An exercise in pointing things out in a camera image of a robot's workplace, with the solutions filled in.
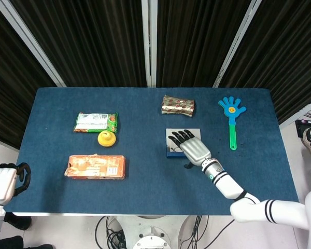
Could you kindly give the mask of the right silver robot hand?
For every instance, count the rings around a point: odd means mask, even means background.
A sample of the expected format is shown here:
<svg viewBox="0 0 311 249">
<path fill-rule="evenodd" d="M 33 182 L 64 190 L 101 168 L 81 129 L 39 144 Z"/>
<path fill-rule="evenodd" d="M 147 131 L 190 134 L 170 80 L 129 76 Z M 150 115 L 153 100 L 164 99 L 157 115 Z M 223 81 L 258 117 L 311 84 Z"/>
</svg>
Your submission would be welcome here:
<svg viewBox="0 0 311 249">
<path fill-rule="evenodd" d="M 190 130 L 173 131 L 168 138 L 181 149 L 189 160 L 189 163 L 185 164 L 184 168 L 191 169 L 196 166 L 205 169 L 214 162 L 210 150 Z"/>
</svg>

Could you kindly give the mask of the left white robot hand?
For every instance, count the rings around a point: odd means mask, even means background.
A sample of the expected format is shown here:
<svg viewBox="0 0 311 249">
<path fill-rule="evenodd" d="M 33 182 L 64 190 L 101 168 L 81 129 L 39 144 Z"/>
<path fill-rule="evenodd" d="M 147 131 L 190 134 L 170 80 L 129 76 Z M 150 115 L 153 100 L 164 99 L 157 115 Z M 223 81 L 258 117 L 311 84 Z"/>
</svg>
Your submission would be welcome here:
<svg viewBox="0 0 311 249">
<path fill-rule="evenodd" d="M 26 191 L 31 181 L 31 168 L 23 162 L 0 164 L 0 205 L 6 205 L 10 200 Z"/>
</svg>

